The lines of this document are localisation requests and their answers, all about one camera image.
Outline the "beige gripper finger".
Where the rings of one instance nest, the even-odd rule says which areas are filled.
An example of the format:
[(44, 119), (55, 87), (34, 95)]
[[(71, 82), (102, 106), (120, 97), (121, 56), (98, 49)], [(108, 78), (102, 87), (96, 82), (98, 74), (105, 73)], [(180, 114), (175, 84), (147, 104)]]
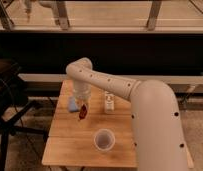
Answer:
[(81, 108), (81, 100), (78, 99), (78, 98), (75, 98), (75, 103), (76, 103), (77, 109), (80, 110), (80, 108)]
[(86, 107), (89, 106), (89, 99), (84, 99), (84, 105), (85, 105)]

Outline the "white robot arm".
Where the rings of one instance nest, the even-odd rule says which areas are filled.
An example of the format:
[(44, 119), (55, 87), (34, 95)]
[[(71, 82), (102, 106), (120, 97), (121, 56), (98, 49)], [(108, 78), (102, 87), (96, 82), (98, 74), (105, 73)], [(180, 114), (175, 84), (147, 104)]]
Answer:
[(66, 73), (79, 99), (87, 98), (88, 87), (94, 85), (131, 103), (138, 171), (189, 171), (178, 102), (170, 86), (97, 72), (88, 58), (68, 64)]

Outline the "white ribbed gripper body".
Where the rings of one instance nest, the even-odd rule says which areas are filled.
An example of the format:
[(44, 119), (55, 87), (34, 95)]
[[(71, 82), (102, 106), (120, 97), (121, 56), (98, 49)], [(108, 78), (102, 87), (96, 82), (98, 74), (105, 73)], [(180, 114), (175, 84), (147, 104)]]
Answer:
[(84, 81), (73, 80), (73, 95), (77, 99), (87, 100), (90, 97), (90, 85)]

